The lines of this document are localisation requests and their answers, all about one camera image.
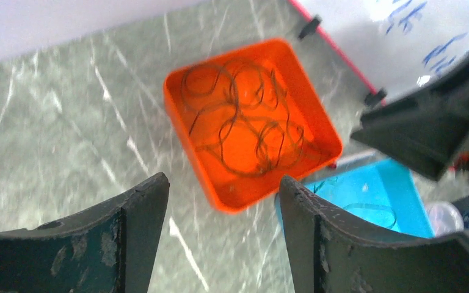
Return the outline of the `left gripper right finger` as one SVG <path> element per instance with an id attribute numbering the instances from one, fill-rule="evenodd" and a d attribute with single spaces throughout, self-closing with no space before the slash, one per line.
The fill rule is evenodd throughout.
<path id="1" fill-rule="evenodd" d="M 432 239 L 388 230 L 290 176 L 278 194 L 296 292 L 469 292 L 469 230 Z"/>

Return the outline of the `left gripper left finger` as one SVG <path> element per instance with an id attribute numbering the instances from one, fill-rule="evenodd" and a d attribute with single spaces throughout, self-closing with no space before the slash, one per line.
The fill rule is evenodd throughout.
<path id="1" fill-rule="evenodd" d="M 169 187 L 159 172 L 33 230 L 0 232 L 0 292 L 146 292 Z"/>

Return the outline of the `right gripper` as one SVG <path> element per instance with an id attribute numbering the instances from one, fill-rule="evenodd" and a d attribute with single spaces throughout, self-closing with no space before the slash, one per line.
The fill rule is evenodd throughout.
<path id="1" fill-rule="evenodd" d="M 469 173 L 469 55 L 446 75 L 365 112 L 351 138 L 421 176 L 438 181 L 451 168 Z"/>

